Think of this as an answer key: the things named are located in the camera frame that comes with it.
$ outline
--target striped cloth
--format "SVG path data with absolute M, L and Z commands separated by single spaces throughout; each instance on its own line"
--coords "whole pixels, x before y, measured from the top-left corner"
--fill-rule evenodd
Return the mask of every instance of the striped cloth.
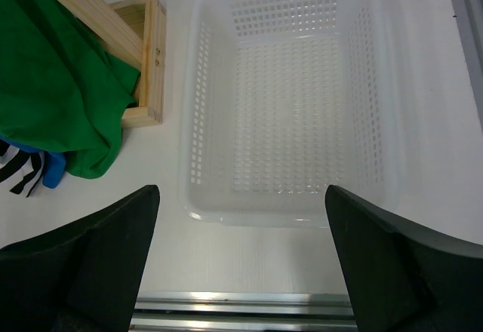
M 28 153 L 0 140 L 0 187 L 29 197 L 42 178 L 43 152 Z

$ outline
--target wooden box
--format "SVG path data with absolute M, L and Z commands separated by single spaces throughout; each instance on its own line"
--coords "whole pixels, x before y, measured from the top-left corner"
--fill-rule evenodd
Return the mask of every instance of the wooden box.
M 88 26 L 104 48 L 141 71 L 137 107 L 122 116 L 125 128 L 162 122 L 166 12 L 159 0 L 58 0 Z

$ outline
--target green cloth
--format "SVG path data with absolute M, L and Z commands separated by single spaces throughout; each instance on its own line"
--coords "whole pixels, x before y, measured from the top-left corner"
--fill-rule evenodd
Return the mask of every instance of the green cloth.
M 68 152 L 72 175 L 102 176 L 121 148 L 139 72 L 56 0 L 0 0 L 0 18 L 0 135 Z

